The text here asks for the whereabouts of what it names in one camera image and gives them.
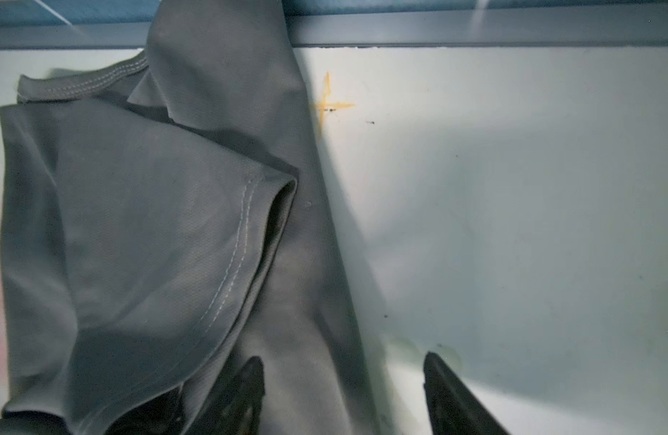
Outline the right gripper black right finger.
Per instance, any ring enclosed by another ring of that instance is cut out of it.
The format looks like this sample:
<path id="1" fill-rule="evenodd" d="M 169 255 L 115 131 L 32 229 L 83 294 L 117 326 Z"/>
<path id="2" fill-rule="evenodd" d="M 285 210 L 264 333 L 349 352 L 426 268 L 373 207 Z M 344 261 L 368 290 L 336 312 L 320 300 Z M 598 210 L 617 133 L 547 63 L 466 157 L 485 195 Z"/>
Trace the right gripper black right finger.
<path id="1" fill-rule="evenodd" d="M 433 435 L 508 435 L 437 353 L 427 353 L 423 372 Z"/>

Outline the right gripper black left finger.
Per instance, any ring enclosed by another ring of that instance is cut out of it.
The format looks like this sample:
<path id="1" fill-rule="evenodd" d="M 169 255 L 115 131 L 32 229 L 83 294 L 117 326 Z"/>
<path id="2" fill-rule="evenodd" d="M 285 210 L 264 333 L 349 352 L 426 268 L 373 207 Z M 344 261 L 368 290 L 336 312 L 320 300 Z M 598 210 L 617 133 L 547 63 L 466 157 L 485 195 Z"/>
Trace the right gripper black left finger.
<path id="1" fill-rule="evenodd" d="M 263 361 L 253 356 L 230 382 L 212 391 L 187 434 L 257 434 L 264 396 Z"/>

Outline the grey t shirt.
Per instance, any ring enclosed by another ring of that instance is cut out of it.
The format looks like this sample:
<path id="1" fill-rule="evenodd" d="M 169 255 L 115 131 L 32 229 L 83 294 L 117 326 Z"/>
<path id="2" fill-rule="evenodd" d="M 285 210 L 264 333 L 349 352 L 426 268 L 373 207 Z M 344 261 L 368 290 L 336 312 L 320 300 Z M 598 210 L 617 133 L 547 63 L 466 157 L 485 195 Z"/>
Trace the grey t shirt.
<path id="1" fill-rule="evenodd" d="M 379 432 L 278 1 L 163 1 L 0 108 L 0 434 L 187 434 L 253 356 L 257 434 Z"/>

